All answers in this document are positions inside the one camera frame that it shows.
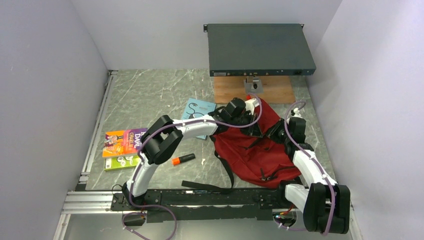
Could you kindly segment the light blue cat notebook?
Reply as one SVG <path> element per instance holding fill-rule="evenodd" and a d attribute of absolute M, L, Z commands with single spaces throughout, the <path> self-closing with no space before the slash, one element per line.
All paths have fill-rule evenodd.
<path fill-rule="evenodd" d="M 213 120 L 209 113 L 215 108 L 215 103 L 189 98 L 181 119 L 178 120 L 179 123 L 184 123 L 183 126 L 177 127 L 183 134 L 182 140 L 191 138 L 205 140 L 207 136 L 212 135 L 218 126 L 213 122 L 205 122 L 205 119 Z"/>

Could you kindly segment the red fabric backpack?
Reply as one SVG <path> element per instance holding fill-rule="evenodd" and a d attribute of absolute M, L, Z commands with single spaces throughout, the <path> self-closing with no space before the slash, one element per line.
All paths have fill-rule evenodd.
<path fill-rule="evenodd" d="M 281 181 L 292 181 L 300 170 L 286 154 L 282 137 L 283 120 L 264 100 L 254 109 L 259 117 L 250 127 L 229 127 L 212 135 L 217 155 L 224 159 L 231 171 L 251 184 L 276 189 Z"/>

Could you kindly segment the orange black highlighter marker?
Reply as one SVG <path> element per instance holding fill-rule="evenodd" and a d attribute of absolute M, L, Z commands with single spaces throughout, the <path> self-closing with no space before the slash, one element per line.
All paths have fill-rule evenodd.
<path fill-rule="evenodd" d="M 186 154 L 186 155 L 183 155 L 183 156 L 180 156 L 180 157 L 173 158 L 171 160 L 171 163 L 172 163 L 173 166 L 176 166 L 176 165 L 179 165 L 181 163 L 185 163 L 185 162 L 191 161 L 191 160 L 193 160 L 195 158 L 196 158 L 195 154 L 194 153 L 190 153 L 190 154 Z"/>

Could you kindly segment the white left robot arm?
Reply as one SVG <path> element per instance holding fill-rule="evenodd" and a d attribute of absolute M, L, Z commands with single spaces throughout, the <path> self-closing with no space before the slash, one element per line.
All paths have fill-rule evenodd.
<path fill-rule="evenodd" d="M 233 122 L 243 113 L 254 114 L 257 118 L 246 125 Z M 213 136 L 228 129 L 245 129 L 255 125 L 261 118 L 261 99 L 253 94 L 249 100 L 234 98 L 227 106 L 204 116 L 192 119 L 171 119 L 161 116 L 141 137 L 137 155 L 140 158 L 131 178 L 123 185 L 124 204 L 131 210 L 139 209 L 145 200 L 148 185 L 158 166 L 168 161 L 183 140 L 198 136 Z"/>

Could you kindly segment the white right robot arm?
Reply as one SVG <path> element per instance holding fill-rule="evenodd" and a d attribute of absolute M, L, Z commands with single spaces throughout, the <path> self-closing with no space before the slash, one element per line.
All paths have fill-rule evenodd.
<path fill-rule="evenodd" d="M 306 120 L 292 116 L 280 119 L 269 137 L 284 145 L 284 152 L 300 171 L 306 186 L 290 183 L 275 194 L 276 203 L 294 204 L 303 215 L 309 232 L 346 234 L 349 231 L 351 192 L 338 184 L 318 162 L 314 148 L 306 142 Z"/>

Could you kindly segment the wooden board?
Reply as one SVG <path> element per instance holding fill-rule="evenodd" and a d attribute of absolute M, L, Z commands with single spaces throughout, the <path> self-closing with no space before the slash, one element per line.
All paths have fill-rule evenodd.
<path fill-rule="evenodd" d="M 214 101 L 227 104 L 233 98 L 247 99 L 253 93 L 269 104 L 291 104 L 295 94 L 288 76 L 215 76 Z"/>

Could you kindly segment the Roald Dahl Charlie book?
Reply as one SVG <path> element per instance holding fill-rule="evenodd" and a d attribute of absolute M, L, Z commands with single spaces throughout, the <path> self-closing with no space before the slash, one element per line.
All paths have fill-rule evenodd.
<path fill-rule="evenodd" d="M 106 132 L 102 157 L 117 158 L 135 155 L 142 145 L 141 138 L 147 130 L 147 128 L 133 128 Z"/>

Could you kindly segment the green book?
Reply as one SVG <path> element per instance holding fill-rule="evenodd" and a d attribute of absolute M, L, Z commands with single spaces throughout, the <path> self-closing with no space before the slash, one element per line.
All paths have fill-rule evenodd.
<path fill-rule="evenodd" d="M 140 158 L 137 155 L 106 158 L 104 161 L 104 170 L 109 172 L 130 169 L 136 167 L 139 162 Z"/>

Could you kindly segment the dark rack-mount network switch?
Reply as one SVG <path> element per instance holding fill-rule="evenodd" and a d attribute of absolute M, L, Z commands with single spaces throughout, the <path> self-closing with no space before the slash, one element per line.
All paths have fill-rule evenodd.
<path fill-rule="evenodd" d="M 301 23 L 209 23 L 209 74 L 311 76 L 317 67 Z"/>

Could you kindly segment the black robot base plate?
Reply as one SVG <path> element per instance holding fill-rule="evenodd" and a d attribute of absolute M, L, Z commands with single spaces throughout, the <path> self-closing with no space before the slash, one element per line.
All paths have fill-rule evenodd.
<path fill-rule="evenodd" d="M 188 220 L 255 219 L 271 221 L 291 207 L 282 191 L 266 188 L 236 188 L 222 194 L 203 190 L 149 189 L 143 207 L 148 223 Z"/>

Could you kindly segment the aluminium rail frame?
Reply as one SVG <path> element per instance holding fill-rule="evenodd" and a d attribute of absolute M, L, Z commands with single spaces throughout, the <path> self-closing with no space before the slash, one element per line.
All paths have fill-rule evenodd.
<path fill-rule="evenodd" d="M 132 174 L 131 170 L 104 171 L 104 160 L 101 158 L 100 143 L 105 131 L 129 129 L 136 127 L 149 127 L 164 114 L 180 117 L 188 98 L 196 98 L 208 102 L 214 101 L 214 80 L 209 76 L 207 69 L 127 69 L 110 70 L 109 79 L 99 109 L 93 136 L 89 145 L 85 163 L 82 168 L 80 180 L 75 187 L 67 193 L 56 228 L 53 240 L 142 240 L 142 238 L 123 230 L 121 223 L 122 213 L 110 211 L 107 201 L 112 199 L 111 188 L 114 184 L 122 184 Z M 307 106 L 302 110 L 311 126 L 307 126 L 307 136 L 314 149 L 317 151 L 319 162 L 325 170 L 334 177 L 333 166 L 328 154 L 324 137 L 319 127 L 306 80 L 302 76 L 290 77 L 295 100 L 306 100 Z M 138 91 L 146 90 L 153 94 L 153 100 L 147 101 L 149 107 L 141 116 L 130 116 L 139 113 L 142 106 L 140 100 L 130 97 L 140 97 Z M 229 186 L 228 177 L 224 176 L 224 167 L 218 159 L 213 157 L 212 142 L 210 140 L 191 140 L 183 143 L 183 147 L 194 150 L 200 160 L 195 161 L 193 171 L 189 166 L 181 170 L 171 171 L 171 166 L 161 167 L 156 174 L 162 176 L 172 173 L 177 177 L 187 177 L 189 180 L 208 180 L 207 175 L 196 175 L 196 171 L 205 167 L 211 174 L 212 183 L 220 186 Z M 306 231 L 286 231 L 279 229 L 275 223 L 253 218 L 219 219 L 219 220 L 182 220 L 178 223 L 177 230 L 172 239 L 189 240 L 204 239 L 248 239 L 255 236 L 266 239 L 276 237 L 278 240 L 363 240 L 361 230 L 351 206 L 350 228 L 347 234 L 329 234 L 323 237 L 318 233 Z"/>

